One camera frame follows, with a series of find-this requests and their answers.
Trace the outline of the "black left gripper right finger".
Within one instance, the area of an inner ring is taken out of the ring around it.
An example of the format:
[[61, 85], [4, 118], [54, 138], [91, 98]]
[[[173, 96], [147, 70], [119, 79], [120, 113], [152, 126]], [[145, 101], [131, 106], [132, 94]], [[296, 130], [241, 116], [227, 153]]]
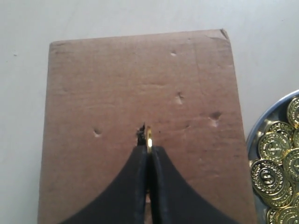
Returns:
[[161, 146], [149, 154], [149, 195], [154, 224], [237, 223], [186, 182]]

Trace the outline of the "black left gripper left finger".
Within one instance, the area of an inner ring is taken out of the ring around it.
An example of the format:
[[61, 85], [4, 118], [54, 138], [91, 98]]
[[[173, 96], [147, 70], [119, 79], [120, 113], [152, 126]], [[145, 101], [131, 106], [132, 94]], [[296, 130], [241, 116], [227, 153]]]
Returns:
[[63, 224], [143, 224], [147, 191], [147, 149], [136, 146], [110, 185]]

